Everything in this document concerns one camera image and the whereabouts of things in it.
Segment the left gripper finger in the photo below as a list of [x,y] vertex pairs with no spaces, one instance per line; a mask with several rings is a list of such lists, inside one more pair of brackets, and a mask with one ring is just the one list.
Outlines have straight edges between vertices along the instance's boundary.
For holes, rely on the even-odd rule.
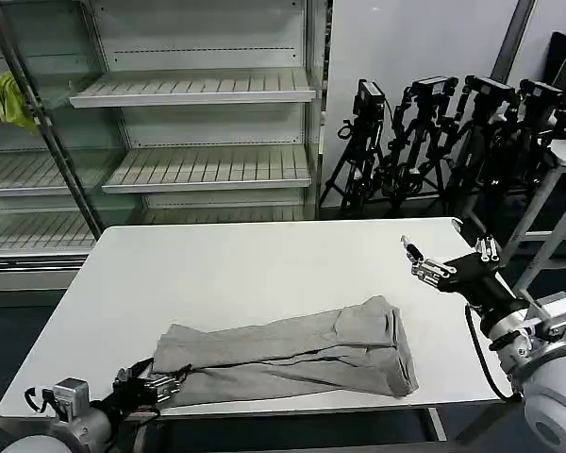
[[134,363],[130,367],[121,368],[117,373],[117,378],[138,378],[152,366],[153,362],[153,358],[147,358]]
[[168,373],[153,373],[149,377],[150,386],[157,393],[157,402],[162,403],[180,391],[182,383],[191,371],[191,365]]

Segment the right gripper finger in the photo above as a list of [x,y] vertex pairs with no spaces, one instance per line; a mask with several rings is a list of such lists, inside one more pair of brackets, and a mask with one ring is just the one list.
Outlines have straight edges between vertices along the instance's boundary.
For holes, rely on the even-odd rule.
[[401,236],[401,243],[411,263],[411,273],[424,283],[437,287],[442,279],[454,274],[452,266],[427,258],[407,235]]
[[498,262],[500,260],[496,240],[491,235],[477,239],[474,248],[483,262]]

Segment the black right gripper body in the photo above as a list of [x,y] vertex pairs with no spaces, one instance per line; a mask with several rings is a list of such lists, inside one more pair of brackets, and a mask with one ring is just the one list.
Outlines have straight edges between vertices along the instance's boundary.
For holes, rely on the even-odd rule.
[[496,263],[484,262],[472,253],[445,265],[456,272],[439,280],[439,291],[461,294],[480,313],[510,314],[517,310],[517,297],[496,276],[499,268]]

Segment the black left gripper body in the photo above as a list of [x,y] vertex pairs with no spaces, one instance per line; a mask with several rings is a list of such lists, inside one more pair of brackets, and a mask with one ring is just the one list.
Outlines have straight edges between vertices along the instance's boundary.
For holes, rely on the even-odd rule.
[[152,405],[152,389],[147,378],[118,375],[112,389],[120,411],[135,411]]

